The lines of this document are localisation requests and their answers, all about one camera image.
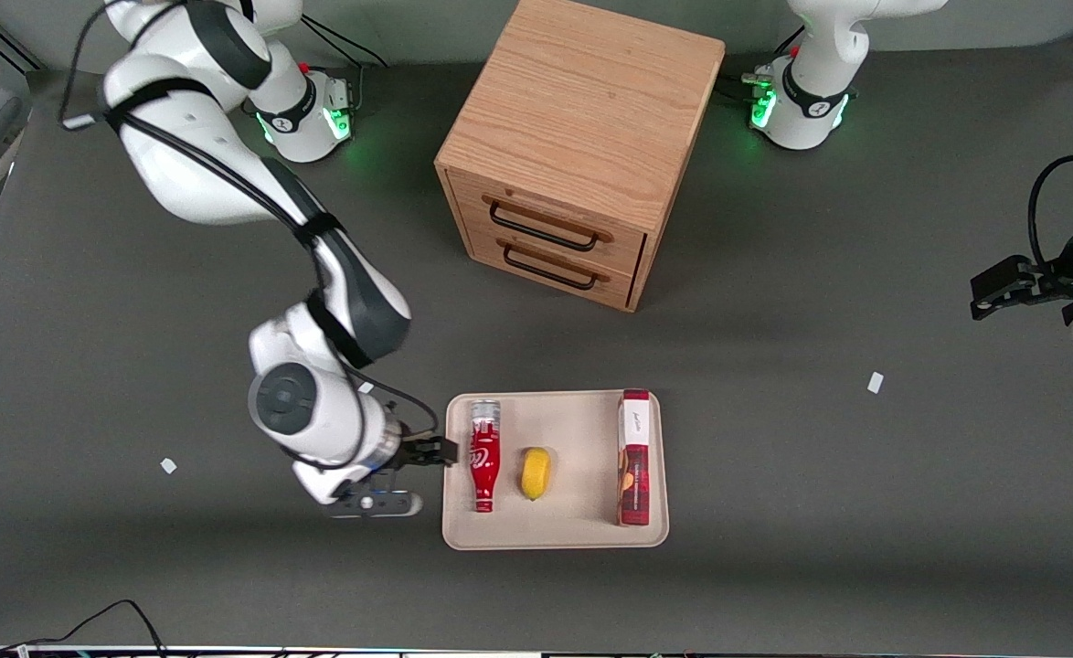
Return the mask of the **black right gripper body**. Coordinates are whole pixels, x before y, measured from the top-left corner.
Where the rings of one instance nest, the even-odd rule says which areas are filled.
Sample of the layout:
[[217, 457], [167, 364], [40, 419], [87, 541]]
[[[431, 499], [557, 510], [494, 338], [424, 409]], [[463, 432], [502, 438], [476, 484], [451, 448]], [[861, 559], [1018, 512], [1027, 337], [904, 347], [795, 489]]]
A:
[[398, 471], [409, 466], [427, 466], [430, 463], [430, 439], [406, 439], [398, 445], [382, 470]]

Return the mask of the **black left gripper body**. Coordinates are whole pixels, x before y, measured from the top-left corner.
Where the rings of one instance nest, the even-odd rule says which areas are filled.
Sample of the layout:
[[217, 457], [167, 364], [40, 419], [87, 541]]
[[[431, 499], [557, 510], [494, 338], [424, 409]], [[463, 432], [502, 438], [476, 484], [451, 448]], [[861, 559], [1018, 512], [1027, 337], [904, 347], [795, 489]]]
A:
[[1025, 284], [1025, 290], [1018, 293], [1021, 304], [1073, 302], [1073, 260], [1058, 257], [1037, 265], [1029, 258], [1021, 257], [1016, 268]]

